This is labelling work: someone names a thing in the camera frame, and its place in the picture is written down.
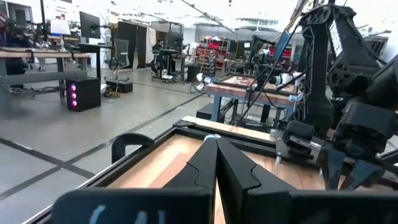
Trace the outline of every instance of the lamp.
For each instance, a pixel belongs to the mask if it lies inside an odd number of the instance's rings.
[[[60,45],[61,45],[61,50],[63,50],[64,42],[63,42],[62,35],[70,35],[68,21],[64,21],[64,20],[60,20],[60,19],[51,20],[50,30],[51,30],[51,33],[53,33],[53,34],[60,34]]]

